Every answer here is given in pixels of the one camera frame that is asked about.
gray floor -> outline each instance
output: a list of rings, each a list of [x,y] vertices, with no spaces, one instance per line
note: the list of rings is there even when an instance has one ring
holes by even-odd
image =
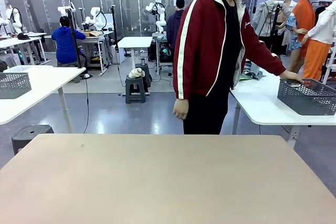
[[[82,133],[87,120],[86,94],[66,94],[73,130]],[[125,104],[117,94],[91,93],[90,117],[87,133],[182,134],[182,122],[172,115],[174,93],[152,93],[144,104]],[[222,134],[230,134],[235,101],[229,99],[229,111]],[[66,133],[66,125],[57,94],[52,94],[30,110],[0,126],[0,167],[13,156],[11,136],[29,124],[50,124],[56,133]],[[287,137],[280,126],[261,126],[262,134]],[[241,112],[238,134],[259,134]],[[336,127],[317,126],[304,128],[296,145],[296,152],[313,169],[336,196]]]

person in blue jacket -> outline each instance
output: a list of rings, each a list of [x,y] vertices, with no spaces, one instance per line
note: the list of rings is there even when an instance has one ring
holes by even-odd
[[[71,37],[71,28],[70,28],[70,20],[67,16],[62,16],[59,19],[61,27],[55,30],[51,36],[53,40],[56,41],[57,44],[57,52],[56,58],[60,64],[70,64],[76,63],[76,51],[73,45],[72,37]],[[85,39],[85,34],[75,30],[76,39]],[[81,65],[85,68],[88,68],[87,59],[83,55],[79,55]],[[84,79],[89,79],[92,77],[91,74],[87,74],[87,70],[84,72]]]

beige table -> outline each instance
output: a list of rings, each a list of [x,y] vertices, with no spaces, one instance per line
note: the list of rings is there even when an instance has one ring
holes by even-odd
[[[47,134],[0,170],[0,223],[335,224],[278,136]]]

basket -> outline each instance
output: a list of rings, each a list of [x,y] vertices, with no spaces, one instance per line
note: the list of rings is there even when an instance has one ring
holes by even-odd
[[[0,99],[15,99],[32,90],[27,73],[0,73]]]
[[[278,99],[300,115],[335,115],[336,90],[313,79],[280,80]]]

orange pants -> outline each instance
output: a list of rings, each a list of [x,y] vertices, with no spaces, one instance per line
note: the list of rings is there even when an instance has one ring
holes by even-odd
[[[304,61],[303,78],[320,80],[322,66],[328,56],[330,47],[331,44],[322,43],[313,39],[310,40]]]

